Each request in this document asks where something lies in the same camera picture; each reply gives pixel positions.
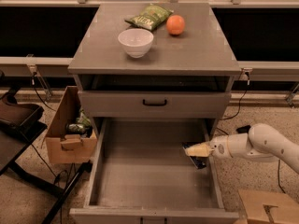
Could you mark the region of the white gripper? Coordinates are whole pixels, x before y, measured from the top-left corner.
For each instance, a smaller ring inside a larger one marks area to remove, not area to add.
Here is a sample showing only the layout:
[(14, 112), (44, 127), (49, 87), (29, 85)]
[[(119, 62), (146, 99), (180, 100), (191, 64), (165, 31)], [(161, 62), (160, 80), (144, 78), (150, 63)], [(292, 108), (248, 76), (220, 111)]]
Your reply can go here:
[(185, 154), (190, 157), (208, 157), (211, 153), (219, 159), (229, 159), (232, 157), (229, 151), (229, 136), (217, 136), (212, 138), (209, 143), (198, 143), (188, 145), (185, 149)]

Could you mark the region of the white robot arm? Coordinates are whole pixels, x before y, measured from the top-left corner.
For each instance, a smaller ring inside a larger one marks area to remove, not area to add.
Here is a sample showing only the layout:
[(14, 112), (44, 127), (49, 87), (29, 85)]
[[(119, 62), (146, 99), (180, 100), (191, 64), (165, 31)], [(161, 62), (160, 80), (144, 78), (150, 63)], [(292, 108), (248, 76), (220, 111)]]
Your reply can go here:
[(258, 123), (247, 133), (222, 135), (184, 148), (189, 157), (243, 158), (250, 161), (284, 161), (299, 174), (299, 145), (270, 125)]

